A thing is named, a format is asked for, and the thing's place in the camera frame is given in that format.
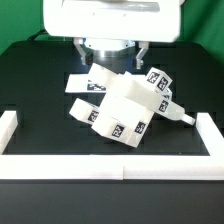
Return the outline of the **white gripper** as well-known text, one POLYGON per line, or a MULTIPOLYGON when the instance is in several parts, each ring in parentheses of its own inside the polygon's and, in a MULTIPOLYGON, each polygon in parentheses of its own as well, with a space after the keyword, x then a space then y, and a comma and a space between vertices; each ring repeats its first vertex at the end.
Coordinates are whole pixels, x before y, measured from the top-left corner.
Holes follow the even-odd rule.
POLYGON ((87 64, 82 38, 138 42, 140 69, 149 42, 173 42, 180 34, 182 0, 43 0, 44 26, 52 36, 75 37, 87 64))

